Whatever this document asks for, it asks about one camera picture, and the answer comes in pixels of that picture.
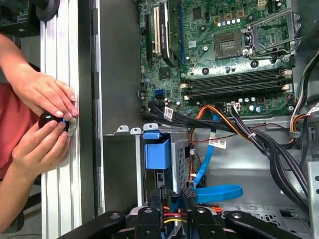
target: red shirt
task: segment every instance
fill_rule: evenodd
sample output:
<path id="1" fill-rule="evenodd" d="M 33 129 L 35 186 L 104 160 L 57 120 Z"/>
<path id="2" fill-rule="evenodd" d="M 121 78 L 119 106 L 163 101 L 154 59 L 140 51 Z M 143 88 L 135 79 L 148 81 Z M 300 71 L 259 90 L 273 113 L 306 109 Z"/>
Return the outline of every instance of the red shirt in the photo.
<path id="1" fill-rule="evenodd" d="M 38 117 L 18 98 L 11 85 L 0 83 L 0 179 L 12 163 L 12 151 Z"/>

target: person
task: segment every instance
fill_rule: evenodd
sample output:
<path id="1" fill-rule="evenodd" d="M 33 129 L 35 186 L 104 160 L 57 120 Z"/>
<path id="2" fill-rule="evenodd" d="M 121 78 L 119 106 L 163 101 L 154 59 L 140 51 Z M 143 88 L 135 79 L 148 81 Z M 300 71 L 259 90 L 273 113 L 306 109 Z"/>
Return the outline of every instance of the person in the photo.
<path id="1" fill-rule="evenodd" d="M 65 124 L 38 127 L 48 111 L 70 120 L 78 116 L 74 92 L 63 82 L 36 72 L 16 45 L 0 34 L 0 233 L 22 211 L 38 175 L 54 169 L 70 143 Z"/>

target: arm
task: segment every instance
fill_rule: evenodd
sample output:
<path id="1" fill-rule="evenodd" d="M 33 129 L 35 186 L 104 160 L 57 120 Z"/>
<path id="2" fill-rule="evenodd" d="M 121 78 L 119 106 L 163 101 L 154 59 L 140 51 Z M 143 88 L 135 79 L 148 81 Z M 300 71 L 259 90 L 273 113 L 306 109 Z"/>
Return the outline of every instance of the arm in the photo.
<path id="1" fill-rule="evenodd" d="M 7 229 L 22 211 L 35 178 L 17 177 L 11 165 L 0 185 L 0 233 Z"/>
<path id="2" fill-rule="evenodd" d="M 19 74 L 33 71 L 21 51 L 7 37 L 0 34 L 0 67 L 10 84 L 19 79 Z"/>
<path id="3" fill-rule="evenodd" d="M 62 122 L 50 121 L 39 128 L 37 122 L 14 148 L 13 162 L 0 184 L 0 233 L 23 209 L 35 178 L 64 158 L 70 144 L 64 127 Z"/>
<path id="4" fill-rule="evenodd" d="M 46 110 L 70 120 L 78 116 L 74 92 L 63 82 L 36 72 L 17 46 L 0 34 L 0 67 L 14 92 L 36 114 Z"/>

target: screw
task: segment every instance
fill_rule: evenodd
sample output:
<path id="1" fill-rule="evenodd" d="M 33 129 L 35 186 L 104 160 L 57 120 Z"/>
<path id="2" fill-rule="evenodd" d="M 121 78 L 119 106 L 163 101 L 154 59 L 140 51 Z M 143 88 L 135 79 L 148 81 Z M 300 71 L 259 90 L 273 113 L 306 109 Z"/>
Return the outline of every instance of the screw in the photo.
<path id="1" fill-rule="evenodd" d="M 110 216 L 111 219 L 116 219 L 116 218 L 119 218 L 119 217 L 120 217 L 120 215 L 117 214 L 117 213 L 113 213 L 113 214 Z"/>
<path id="2" fill-rule="evenodd" d="M 199 208 L 199 209 L 197 209 L 197 211 L 198 211 L 199 213 L 204 213 L 204 212 L 206 212 L 206 210 L 205 210 L 204 208 Z"/>
<path id="3" fill-rule="evenodd" d="M 231 216 L 236 219 L 241 218 L 241 215 L 239 213 L 233 213 Z"/>
<path id="4" fill-rule="evenodd" d="M 151 210 L 150 208 L 147 208 L 144 212 L 145 212 L 145 213 L 151 213 L 152 210 Z"/>
<path id="5" fill-rule="evenodd" d="M 248 54 L 249 54 L 249 51 L 247 49 L 243 50 L 243 55 L 244 56 L 248 56 Z"/>

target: hand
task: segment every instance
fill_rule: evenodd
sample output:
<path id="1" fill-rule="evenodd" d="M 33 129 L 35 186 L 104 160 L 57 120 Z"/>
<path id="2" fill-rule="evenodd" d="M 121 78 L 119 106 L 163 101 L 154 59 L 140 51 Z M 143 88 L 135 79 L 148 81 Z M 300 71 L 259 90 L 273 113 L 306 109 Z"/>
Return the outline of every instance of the hand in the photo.
<path id="1" fill-rule="evenodd" d="M 20 72 L 19 80 L 11 83 L 12 88 L 27 106 L 33 111 L 36 109 L 36 114 L 42 108 L 65 120 L 78 116 L 72 104 L 75 101 L 74 92 L 66 84 L 33 69 L 27 68 Z"/>
<path id="2" fill-rule="evenodd" d="M 35 179 L 54 169 L 64 158 L 70 138 L 63 131 L 65 123 L 48 122 L 39 128 L 38 122 L 22 137 L 12 152 L 11 167 L 17 176 Z"/>

